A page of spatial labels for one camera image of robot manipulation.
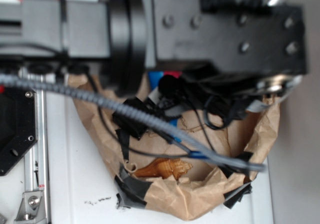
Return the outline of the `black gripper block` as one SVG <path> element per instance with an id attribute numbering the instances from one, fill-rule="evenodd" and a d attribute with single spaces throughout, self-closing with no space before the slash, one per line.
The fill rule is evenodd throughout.
<path id="1" fill-rule="evenodd" d="M 152 0 L 158 67 L 209 65 L 217 74 L 307 72 L 303 10 L 277 5 L 204 12 L 200 0 Z"/>

